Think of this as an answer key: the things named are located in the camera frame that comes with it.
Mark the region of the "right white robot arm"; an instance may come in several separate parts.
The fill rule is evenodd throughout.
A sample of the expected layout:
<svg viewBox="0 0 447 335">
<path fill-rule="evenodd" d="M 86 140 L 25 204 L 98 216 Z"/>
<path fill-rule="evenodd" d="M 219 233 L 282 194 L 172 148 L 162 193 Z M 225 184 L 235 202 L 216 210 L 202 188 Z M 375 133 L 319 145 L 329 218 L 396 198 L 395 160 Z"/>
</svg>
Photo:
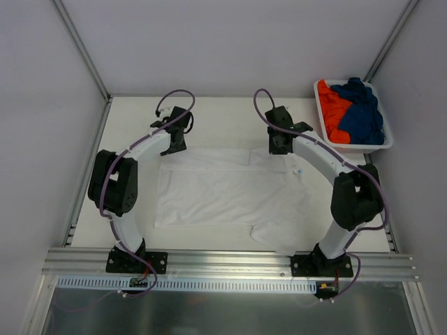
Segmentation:
<svg viewBox="0 0 447 335">
<path fill-rule="evenodd" d="M 330 212 L 332 223 L 316 246 L 314 271 L 328 276 L 336 270 L 337 258 L 356 230 L 383 211 L 384 203 L 377 189 L 379 177 L 372 164 L 354 165 L 328 146 L 305 122 L 295 124 L 284 106 L 265 113 L 268 125 L 269 152 L 295 154 L 316 168 L 332 186 Z"/>
</svg>

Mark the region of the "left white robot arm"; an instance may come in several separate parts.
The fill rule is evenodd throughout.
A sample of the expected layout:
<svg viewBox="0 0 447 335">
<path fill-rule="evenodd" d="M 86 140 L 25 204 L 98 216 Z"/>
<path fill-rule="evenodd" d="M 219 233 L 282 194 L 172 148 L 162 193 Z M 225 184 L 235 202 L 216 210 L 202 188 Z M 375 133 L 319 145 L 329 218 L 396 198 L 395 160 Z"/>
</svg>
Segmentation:
<svg viewBox="0 0 447 335">
<path fill-rule="evenodd" d="M 150 125 L 149 134 L 122 152 L 102 149 L 96 154 L 87 196 L 109 220 L 115 245 L 124 252 L 122 264 L 131 272 L 142 270 L 146 263 L 134 209 L 139 171 L 154 158 L 186 150 L 184 136 L 192 126 L 192 112 L 175 106 L 167 117 Z"/>
</svg>

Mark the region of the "white t shirt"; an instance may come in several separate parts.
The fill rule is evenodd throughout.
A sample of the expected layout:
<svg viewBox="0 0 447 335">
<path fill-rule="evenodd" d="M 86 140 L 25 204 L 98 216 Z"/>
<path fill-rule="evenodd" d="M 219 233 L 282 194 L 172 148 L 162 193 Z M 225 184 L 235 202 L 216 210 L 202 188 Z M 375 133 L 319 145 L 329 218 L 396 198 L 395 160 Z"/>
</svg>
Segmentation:
<svg viewBox="0 0 447 335">
<path fill-rule="evenodd" d="M 294 154 L 200 149 L 161 159 L 156 228 L 243 226 L 283 255 L 313 249 L 328 231 L 329 182 Z"/>
</svg>

